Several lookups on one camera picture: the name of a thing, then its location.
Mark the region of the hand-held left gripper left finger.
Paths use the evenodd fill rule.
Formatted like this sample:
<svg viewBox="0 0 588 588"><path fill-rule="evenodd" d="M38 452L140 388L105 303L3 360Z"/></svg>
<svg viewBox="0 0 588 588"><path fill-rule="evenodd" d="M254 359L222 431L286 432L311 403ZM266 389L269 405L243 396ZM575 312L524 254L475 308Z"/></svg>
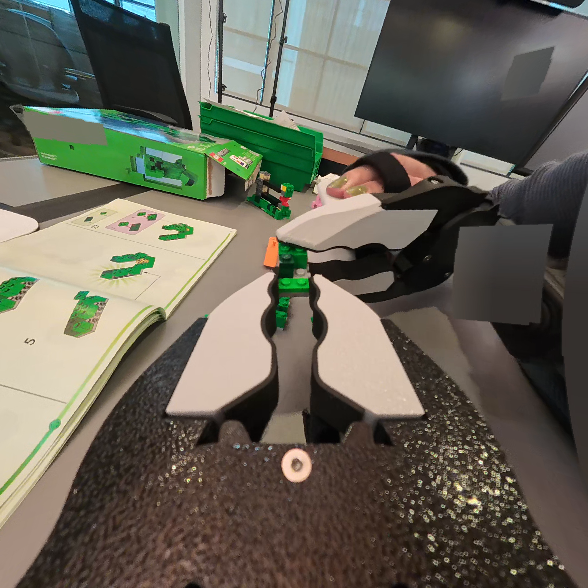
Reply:
<svg viewBox="0 0 588 588"><path fill-rule="evenodd" d="M278 281L274 273L242 287L208 316L166 407L166 415L222 421L254 394L267 392L262 408L277 404Z"/></svg>

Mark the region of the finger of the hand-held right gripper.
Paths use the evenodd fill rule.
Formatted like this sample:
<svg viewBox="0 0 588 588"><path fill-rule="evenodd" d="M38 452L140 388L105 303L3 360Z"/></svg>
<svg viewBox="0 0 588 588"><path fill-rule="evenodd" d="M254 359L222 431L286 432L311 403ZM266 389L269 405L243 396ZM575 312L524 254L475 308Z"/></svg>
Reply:
<svg viewBox="0 0 588 588"><path fill-rule="evenodd" d="M320 190L318 197L320 207L277 229L278 241L314 252L365 245L401 250L427 230L438 211L432 207L409 210L406 204L400 210L385 210L378 198L369 194L339 199Z"/></svg>
<svg viewBox="0 0 588 588"><path fill-rule="evenodd" d="M393 262L399 249L331 248L307 252L311 275L322 275L366 303L379 303L401 297Z"/></svg>

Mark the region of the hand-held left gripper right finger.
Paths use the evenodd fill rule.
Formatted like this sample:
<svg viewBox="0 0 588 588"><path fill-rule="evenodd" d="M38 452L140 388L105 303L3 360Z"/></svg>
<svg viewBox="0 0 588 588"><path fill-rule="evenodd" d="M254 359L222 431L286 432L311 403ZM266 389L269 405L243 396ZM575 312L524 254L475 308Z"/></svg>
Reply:
<svg viewBox="0 0 588 588"><path fill-rule="evenodd" d="M327 278L310 282L311 414L322 420L420 419L424 408L368 305Z"/></svg>

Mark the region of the grey plate with green bricks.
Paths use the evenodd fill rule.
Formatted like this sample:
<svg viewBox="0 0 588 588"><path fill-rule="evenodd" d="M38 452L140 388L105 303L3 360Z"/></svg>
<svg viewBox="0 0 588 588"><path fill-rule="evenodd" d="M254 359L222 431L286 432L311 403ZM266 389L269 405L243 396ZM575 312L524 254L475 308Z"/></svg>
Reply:
<svg viewBox="0 0 588 588"><path fill-rule="evenodd" d="M311 277L307 250L279 243L277 275L280 296L307 295Z"/></svg>

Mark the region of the person's right forearm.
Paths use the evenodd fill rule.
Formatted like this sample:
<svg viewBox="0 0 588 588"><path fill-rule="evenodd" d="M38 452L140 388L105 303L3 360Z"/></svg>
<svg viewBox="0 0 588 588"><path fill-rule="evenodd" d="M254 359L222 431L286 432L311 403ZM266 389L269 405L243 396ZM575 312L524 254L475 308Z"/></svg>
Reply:
<svg viewBox="0 0 588 588"><path fill-rule="evenodd" d="M587 151L539 166L523 180L510 180L489 192L501 214L516 224L552 224L572 232L587 188Z"/></svg>

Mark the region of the grey desk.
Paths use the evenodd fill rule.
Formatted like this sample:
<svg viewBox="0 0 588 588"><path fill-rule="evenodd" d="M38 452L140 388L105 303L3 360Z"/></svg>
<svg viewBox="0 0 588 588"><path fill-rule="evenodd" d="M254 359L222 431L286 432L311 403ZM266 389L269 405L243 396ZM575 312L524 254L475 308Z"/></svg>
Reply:
<svg viewBox="0 0 588 588"><path fill-rule="evenodd" d="M160 323L122 360L105 390L41 481L1 529L1 567L24 560L27 567L51 532L70 485L107 415L135 379L186 331L224 298L262 272L261 258L277 223L245 203L237 180L226 181L225 195L206 202L50 168L36 157L1 161L1 203L34 217L46 228L84 209L129 198L186 217L237 230L237 236L207 271L170 319ZM554 551L571 550L582 523L573 509L584 487L573 443L532 390L515 360L488 323L460 320L450 312L451 281L435 293L392 302L390 318L468 395L488 420L518 474L530 510Z"/></svg>

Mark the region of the person's right hand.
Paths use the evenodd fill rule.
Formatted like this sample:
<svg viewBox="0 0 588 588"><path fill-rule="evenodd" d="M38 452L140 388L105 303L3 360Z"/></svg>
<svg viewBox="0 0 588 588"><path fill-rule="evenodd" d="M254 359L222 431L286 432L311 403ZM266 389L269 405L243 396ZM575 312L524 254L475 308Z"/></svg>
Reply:
<svg viewBox="0 0 588 588"><path fill-rule="evenodd" d="M385 167L386 172L396 173L399 166L403 172L400 179L407 179L409 185L415 185L420 181L436 174L430 166L410 156L391 152L390 156L398 165ZM338 199L348 199L359 194L380 194L385 192L385 181L381 174L370 165L356 166L343 173L337 180L331 182L326 188L326 194Z"/></svg>

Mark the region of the wood-edged table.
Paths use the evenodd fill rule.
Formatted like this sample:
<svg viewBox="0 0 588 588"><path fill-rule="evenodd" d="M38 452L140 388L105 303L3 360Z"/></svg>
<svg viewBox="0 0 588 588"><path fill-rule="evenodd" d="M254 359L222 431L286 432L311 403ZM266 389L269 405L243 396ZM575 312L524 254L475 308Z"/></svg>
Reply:
<svg viewBox="0 0 588 588"><path fill-rule="evenodd" d="M363 153L347 151L338 151L337 149L323 146L322 160L333 162L338 165L349 166L363 157Z"/></svg>

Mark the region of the green brick figure model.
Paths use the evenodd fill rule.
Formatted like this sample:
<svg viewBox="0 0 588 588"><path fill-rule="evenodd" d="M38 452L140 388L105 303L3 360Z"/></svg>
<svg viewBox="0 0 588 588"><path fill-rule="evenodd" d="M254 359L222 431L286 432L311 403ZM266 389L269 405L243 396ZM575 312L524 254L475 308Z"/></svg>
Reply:
<svg viewBox="0 0 588 588"><path fill-rule="evenodd" d="M278 196L274 196L270 193L272 187L269 180L270 173L260 171L255 183L255 192L246 198L246 202L264 211L275 220L290 219L291 209L289 202L295 187L291 183L283 183L280 188L274 187L280 192Z"/></svg>

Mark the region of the stack of green crates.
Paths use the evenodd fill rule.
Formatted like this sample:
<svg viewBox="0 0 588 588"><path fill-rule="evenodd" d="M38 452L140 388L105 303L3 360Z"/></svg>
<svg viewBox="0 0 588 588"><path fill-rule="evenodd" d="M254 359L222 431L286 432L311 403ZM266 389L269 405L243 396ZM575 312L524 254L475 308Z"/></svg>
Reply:
<svg viewBox="0 0 588 588"><path fill-rule="evenodd" d="M208 101L200 102L199 117L204 134L239 142L260 154L261 169L275 185L290 183L304 192L315 180L323 153L321 132L304 126L290 129L269 117Z"/></svg>

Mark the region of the black monitor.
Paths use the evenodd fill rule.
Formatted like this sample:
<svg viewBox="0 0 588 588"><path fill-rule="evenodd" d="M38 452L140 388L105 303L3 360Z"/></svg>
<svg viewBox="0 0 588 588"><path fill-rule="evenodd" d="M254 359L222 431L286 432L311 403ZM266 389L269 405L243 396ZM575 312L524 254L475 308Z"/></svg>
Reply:
<svg viewBox="0 0 588 588"><path fill-rule="evenodd" d="M523 166L587 75L587 19L534 1L390 1L355 115Z"/></svg>

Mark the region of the instruction booklet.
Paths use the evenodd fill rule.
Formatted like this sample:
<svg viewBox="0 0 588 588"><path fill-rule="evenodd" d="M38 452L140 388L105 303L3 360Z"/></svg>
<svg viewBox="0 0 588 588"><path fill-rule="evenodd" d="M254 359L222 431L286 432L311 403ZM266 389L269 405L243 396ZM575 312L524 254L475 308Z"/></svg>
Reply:
<svg viewBox="0 0 588 588"><path fill-rule="evenodd" d="M236 230L117 199L1 244L1 525Z"/></svg>

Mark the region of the black tripod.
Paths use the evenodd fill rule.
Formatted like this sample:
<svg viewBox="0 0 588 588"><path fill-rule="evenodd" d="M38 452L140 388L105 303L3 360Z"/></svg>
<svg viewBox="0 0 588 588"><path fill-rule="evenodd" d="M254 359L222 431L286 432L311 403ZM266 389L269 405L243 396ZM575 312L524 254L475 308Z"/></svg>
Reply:
<svg viewBox="0 0 588 588"><path fill-rule="evenodd" d="M273 116L290 1L217 1L216 92Z"/></svg>

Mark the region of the green toy box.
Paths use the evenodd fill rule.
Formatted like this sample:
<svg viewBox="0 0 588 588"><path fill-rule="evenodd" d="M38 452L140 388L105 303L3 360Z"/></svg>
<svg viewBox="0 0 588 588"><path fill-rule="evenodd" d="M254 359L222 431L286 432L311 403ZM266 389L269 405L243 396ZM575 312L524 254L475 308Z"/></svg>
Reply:
<svg viewBox="0 0 588 588"><path fill-rule="evenodd" d="M204 201L224 195L225 173L245 190L262 156L239 142L108 109L26 107L24 123L41 163Z"/></svg>

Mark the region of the black office chair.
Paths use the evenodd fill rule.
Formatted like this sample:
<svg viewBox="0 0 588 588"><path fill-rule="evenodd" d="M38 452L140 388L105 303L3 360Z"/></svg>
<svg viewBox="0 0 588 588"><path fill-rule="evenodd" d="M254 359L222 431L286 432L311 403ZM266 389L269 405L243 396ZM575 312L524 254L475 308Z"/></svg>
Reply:
<svg viewBox="0 0 588 588"><path fill-rule="evenodd" d="M171 29L107 1L71 1L102 105L193 129Z"/></svg>

